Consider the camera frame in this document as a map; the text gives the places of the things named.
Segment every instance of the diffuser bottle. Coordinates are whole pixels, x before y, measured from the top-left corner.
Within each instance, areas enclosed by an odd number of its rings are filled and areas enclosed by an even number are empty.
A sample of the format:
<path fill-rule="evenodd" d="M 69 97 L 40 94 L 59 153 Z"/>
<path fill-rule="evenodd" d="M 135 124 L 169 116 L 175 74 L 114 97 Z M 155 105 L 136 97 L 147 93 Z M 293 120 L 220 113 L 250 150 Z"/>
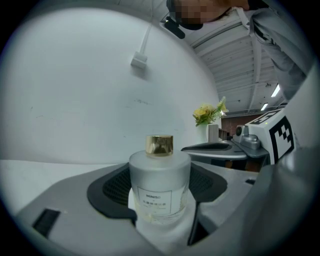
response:
<path fill-rule="evenodd" d="M 183 215 L 191 158 L 173 150 L 173 136 L 147 136 L 145 151 L 130 157 L 129 168 L 135 210 L 140 217 L 154 224 L 169 224 Z"/>

